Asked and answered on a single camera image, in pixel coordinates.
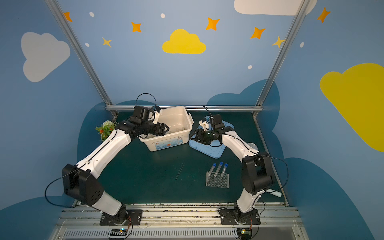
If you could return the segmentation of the metal tweezers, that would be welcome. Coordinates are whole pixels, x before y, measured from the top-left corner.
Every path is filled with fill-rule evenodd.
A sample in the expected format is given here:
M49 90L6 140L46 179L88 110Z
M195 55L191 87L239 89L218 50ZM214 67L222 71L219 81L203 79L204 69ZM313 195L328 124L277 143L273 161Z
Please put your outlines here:
M175 181L177 181L177 179L179 178L179 176L180 176L180 174L181 174L181 172L182 172L184 166L185 166L185 163L182 163L182 165L181 165L181 167L180 167L180 169L179 169L179 171L178 171L178 174L177 174L177 176L176 176L176 178L175 178Z

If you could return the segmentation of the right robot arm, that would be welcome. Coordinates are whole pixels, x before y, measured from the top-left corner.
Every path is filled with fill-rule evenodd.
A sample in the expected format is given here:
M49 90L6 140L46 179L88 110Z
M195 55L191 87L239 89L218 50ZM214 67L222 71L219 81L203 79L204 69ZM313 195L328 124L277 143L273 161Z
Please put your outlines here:
M235 213L245 215L254 209L255 203L274 184L271 157L260 153L240 138L232 127L226 127L220 115L199 121L199 127L190 139L209 146L213 141L229 148L242 163L243 191L235 203Z

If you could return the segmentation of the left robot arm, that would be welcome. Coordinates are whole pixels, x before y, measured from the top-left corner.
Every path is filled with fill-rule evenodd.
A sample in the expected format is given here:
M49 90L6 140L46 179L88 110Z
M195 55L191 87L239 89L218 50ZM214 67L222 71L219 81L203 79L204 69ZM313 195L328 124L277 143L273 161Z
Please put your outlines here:
M162 109L135 106L133 115L117 123L110 136L76 165L62 170L64 193L113 218L126 218L126 207L109 195L98 181L112 159L133 140L145 135L164 136L169 127L159 123Z

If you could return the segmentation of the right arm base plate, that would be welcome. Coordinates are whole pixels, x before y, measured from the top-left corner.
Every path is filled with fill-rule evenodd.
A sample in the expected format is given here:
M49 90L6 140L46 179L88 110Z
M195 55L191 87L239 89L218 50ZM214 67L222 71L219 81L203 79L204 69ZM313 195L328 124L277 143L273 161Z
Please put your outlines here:
M240 209L219 208L218 213L222 225L259 225L260 215L258 210L253 209L248 213L242 213Z

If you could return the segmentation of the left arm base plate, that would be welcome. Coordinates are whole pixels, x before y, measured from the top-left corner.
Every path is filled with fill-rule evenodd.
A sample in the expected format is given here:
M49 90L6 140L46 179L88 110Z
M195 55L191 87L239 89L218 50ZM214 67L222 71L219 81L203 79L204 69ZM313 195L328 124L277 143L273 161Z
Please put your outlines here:
M115 216L102 213L100 226L139 226L141 223L142 210L124 210L119 211Z

